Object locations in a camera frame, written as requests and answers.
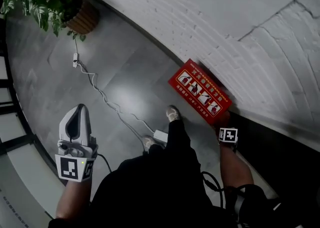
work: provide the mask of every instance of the black baseboard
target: black baseboard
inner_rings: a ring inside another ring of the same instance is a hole
[[[231,113],[231,127],[238,129],[238,151],[292,206],[292,215],[304,228],[315,226],[320,208],[320,153],[247,118]]]

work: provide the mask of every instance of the black cable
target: black cable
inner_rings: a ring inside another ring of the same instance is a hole
[[[112,172],[112,171],[111,171],[111,168],[110,168],[109,163],[108,163],[107,159],[105,158],[105,156],[103,156],[103,155],[101,155],[101,154],[98,154],[98,156],[100,156],[101,158],[103,158],[103,160],[106,162],[106,165],[107,165],[108,168],[109,168],[109,172],[111,173],[111,172]]]
[[[205,172],[205,171],[201,172],[201,174],[202,174],[202,178],[203,178],[203,180],[204,180],[204,183],[205,183],[211,190],[214,190],[214,191],[218,191],[218,192],[219,192],[219,194],[220,194],[220,207],[223,208],[223,207],[224,207],[224,198],[223,198],[222,192],[225,190],[225,188],[222,188],[222,189],[221,189],[218,180],[217,180],[212,174],[210,174],[210,173],[208,173],[208,172]],[[215,186],[214,184],[212,184],[210,181],[208,181],[208,180],[205,179],[205,174],[208,175],[208,176],[210,176],[210,177],[214,180],[214,182],[216,183],[216,186]]]

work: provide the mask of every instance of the red sign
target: red sign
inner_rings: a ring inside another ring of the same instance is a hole
[[[232,103],[191,59],[175,73],[169,84],[211,125]]]

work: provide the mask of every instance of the sneaker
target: sneaker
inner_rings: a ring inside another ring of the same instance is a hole
[[[170,122],[181,119],[179,110],[173,105],[169,105],[167,107],[166,116],[168,117]]]
[[[156,141],[151,136],[144,136],[142,142],[147,149],[150,149],[151,145],[156,144]]]

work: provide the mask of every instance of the leg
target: leg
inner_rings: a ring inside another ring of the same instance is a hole
[[[190,147],[190,138],[185,131],[185,126],[178,109],[174,106],[168,106],[166,115],[170,121],[166,148],[179,149]]]

